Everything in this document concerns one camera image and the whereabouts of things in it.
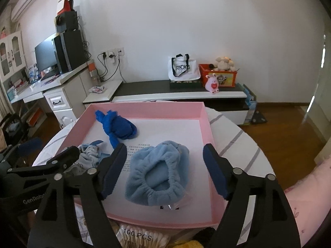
plush sheep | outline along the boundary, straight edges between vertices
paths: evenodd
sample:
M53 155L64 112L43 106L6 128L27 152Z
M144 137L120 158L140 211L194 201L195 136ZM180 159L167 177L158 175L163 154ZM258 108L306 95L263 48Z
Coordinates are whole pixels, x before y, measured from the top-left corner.
M229 57L218 57L216 59L218 62L217 66L214 64L215 71L236 71L236 67L234 67L234 62Z

computer tower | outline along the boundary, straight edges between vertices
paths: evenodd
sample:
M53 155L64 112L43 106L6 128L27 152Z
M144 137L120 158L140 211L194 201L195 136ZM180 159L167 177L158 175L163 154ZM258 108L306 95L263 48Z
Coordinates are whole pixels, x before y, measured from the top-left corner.
M69 70L68 70L66 58L64 56L60 36L54 37L53 46L54 46L54 53L55 53L55 57L56 57L56 61L57 61L57 64L58 64L60 74L67 73Z
M68 71L72 71L87 61L80 30L61 33L61 44Z

orange storage basket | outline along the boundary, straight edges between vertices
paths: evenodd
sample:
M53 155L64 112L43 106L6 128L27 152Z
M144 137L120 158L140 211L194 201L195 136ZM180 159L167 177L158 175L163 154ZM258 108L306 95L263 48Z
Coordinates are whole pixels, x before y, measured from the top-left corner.
M207 83L206 75L216 74L219 87L235 87L237 72L231 71L214 71L209 69L209 64L199 64L200 74L203 86Z

stuffed toy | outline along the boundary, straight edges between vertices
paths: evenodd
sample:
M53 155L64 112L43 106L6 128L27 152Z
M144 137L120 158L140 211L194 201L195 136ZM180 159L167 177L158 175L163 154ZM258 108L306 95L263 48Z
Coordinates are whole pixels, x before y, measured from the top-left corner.
M213 73L212 76L206 75L206 78L208 78L208 80L207 83L205 84L205 89L211 92L212 94L219 92L218 80L216 74Z
M216 61L217 63L214 64L214 71L236 71L236 67L234 67L234 62L232 59L228 57L218 57Z
M137 127L124 117L119 116L116 111L110 110L105 115L97 110L95 116L102 123L102 127L109 136L110 143L114 149L120 143L118 138L126 140L135 138L137 135Z

white tote bag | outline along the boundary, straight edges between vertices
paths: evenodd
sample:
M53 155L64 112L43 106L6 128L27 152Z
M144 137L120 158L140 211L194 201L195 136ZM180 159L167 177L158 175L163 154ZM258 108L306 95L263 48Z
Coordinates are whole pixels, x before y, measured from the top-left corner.
M200 78L200 71L195 59L186 54L170 57L168 62L168 76L172 81L191 81Z

